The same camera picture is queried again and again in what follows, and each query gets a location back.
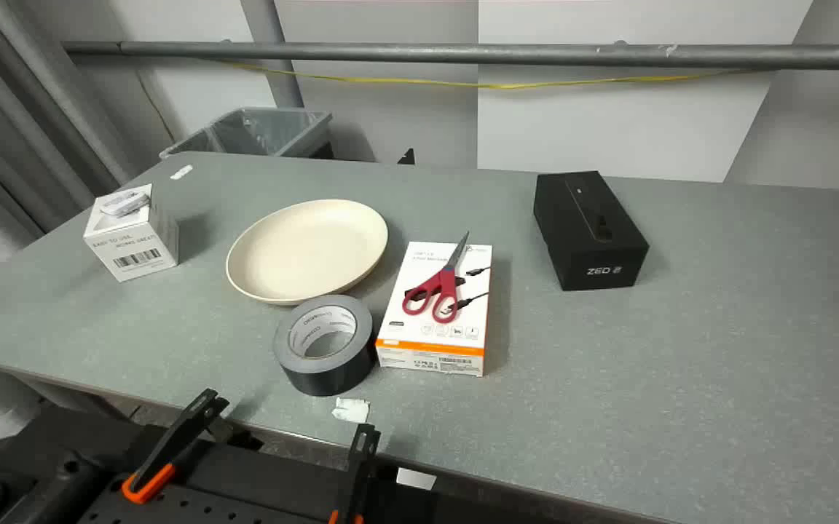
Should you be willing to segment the black orange clamp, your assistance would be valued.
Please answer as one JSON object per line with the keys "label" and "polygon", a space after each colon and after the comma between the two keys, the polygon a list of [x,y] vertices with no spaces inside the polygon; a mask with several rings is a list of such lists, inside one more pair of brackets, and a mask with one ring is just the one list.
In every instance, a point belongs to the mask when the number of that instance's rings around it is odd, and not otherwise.
{"label": "black orange clamp", "polygon": [[202,391],[163,431],[149,457],[123,480],[123,498],[135,508],[158,498],[179,477],[187,452],[219,420],[225,407],[225,397],[219,397],[215,391]]}
{"label": "black orange clamp", "polygon": [[355,429],[327,524],[365,524],[380,436],[383,431],[367,422]]}

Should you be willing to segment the grey plastic bin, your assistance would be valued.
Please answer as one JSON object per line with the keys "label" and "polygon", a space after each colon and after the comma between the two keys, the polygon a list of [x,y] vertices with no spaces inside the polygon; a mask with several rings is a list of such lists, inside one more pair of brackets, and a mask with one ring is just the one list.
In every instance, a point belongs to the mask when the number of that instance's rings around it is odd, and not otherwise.
{"label": "grey plastic bin", "polygon": [[196,134],[163,148],[163,158],[183,151],[260,154],[260,158],[333,158],[333,113],[307,109],[238,109]]}

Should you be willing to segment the white label sticker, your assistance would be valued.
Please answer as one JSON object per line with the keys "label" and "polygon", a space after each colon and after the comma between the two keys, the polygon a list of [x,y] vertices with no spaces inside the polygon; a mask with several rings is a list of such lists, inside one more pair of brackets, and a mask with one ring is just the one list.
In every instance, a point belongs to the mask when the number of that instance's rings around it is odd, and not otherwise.
{"label": "white label sticker", "polygon": [[397,483],[432,492],[436,483],[436,476],[416,471],[416,470],[397,470]]}

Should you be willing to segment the cream round plate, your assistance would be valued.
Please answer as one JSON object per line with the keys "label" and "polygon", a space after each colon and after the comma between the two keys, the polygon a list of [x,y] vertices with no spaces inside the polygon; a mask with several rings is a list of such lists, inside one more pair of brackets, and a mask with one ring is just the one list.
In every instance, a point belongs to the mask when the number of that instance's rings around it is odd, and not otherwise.
{"label": "cream round plate", "polygon": [[246,227],[225,276],[249,301],[295,307],[365,279],[387,249],[387,222],[362,201],[289,204]]}

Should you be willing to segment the white tape piece on table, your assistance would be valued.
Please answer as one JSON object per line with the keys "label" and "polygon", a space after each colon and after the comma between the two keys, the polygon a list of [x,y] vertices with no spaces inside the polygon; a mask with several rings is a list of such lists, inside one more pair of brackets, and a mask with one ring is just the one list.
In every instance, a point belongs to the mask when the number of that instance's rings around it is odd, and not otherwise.
{"label": "white tape piece on table", "polygon": [[342,422],[367,422],[371,403],[339,397],[334,406],[333,406],[333,417],[342,420]]}

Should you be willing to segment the left black orange clamp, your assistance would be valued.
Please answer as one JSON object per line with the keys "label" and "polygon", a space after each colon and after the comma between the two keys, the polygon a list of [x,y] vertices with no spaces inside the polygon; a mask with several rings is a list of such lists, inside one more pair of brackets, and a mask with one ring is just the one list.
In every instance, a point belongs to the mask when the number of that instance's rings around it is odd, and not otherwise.
{"label": "left black orange clamp", "polygon": [[158,498],[179,477],[187,452],[219,420],[225,407],[225,397],[219,397],[215,391],[202,391],[163,431],[149,457],[123,480],[123,498],[135,508]]}

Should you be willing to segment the black rectangular box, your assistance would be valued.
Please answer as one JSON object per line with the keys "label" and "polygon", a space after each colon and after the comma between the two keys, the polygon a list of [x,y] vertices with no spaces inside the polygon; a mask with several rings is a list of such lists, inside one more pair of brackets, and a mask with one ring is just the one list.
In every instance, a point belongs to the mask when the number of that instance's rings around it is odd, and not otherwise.
{"label": "black rectangular box", "polygon": [[651,254],[601,173],[540,176],[534,220],[563,291],[629,288]]}

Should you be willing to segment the right black orange clamp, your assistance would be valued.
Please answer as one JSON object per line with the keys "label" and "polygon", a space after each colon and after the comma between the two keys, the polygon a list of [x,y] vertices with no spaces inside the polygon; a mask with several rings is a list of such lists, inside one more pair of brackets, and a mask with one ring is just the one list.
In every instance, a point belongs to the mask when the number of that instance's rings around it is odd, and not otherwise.
{"label": "right black orange clamp", "polygon": [[365,524],[380,436],[383,431],[367,422],[355,429],[327,524]]}

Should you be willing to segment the red handled scissors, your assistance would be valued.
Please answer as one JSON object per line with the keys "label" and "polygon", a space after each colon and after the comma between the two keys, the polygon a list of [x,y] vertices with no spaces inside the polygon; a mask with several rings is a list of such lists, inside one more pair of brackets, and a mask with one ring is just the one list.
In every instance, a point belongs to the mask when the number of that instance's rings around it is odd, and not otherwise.
{"label": "red handled scissors", "polygon": [[445,266],[401,295],[404,314],[432,314],[436,324],[451,324],[458,317],[458,262],[466,254],[466,244],[470,237],[460,237]]}

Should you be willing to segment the black masking tape roll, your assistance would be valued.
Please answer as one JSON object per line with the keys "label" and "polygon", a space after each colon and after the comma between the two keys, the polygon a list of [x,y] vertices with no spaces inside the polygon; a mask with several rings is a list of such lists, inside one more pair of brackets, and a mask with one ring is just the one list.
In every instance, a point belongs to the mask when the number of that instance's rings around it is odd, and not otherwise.
{"label": "black masking tape roll", "polygon": [[307,301],[279,324],[273,355],[300,394],[352,391],[372,371],[372,314],[345,295]]}

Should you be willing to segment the black perforated workbench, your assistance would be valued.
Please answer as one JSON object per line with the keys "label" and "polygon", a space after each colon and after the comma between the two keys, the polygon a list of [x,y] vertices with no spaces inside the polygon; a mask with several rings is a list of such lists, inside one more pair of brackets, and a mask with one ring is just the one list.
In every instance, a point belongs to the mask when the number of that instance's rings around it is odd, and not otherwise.
{"label": "black perforated workbench", "polygon": [[[123,480],[163,436],[138,425],[50,407],[0,441],[0,524],[327,524],[345,449],[273,455],[249,433],[219,441],[214,429],[187,452],[179,477],[149,503],[123,498]],[[645,515],[565,502],[436,470],[432,492],[397,483],[375,445],[365,524],[652,524]]]}

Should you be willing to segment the white orange flat box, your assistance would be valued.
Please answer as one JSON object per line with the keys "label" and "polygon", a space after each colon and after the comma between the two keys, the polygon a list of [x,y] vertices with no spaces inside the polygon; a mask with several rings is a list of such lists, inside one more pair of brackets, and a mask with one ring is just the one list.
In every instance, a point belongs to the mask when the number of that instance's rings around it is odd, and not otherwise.
{"label": "white orange flat box", "polygon": [[[420,286],[442,268],[455,275],[455,295],[422,295]],[[380,365],[482,377],[486,371],[489,282],[489,244],[410,241],[375,336]]]}

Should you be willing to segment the small white barcode box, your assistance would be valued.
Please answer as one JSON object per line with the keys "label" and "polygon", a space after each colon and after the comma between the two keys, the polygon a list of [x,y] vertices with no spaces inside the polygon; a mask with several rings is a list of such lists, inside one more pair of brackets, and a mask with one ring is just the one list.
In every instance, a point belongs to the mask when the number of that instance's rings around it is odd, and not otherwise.
{"label": "small white barcode box", "polygon": [[179,266],[179,224],[152,196],[152,185],[97,198],[81,238],[117,282]]}

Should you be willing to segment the grey horizontal metal pipe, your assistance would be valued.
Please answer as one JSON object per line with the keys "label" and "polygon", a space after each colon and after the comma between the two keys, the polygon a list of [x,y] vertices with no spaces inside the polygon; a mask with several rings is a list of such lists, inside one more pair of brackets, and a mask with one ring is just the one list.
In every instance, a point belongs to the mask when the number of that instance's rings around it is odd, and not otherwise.
{"label": "grey horizontal metal pipe", "polygon": [[230,43],[64,42],[69,56],[522,67],[839,71],[839,43]]}

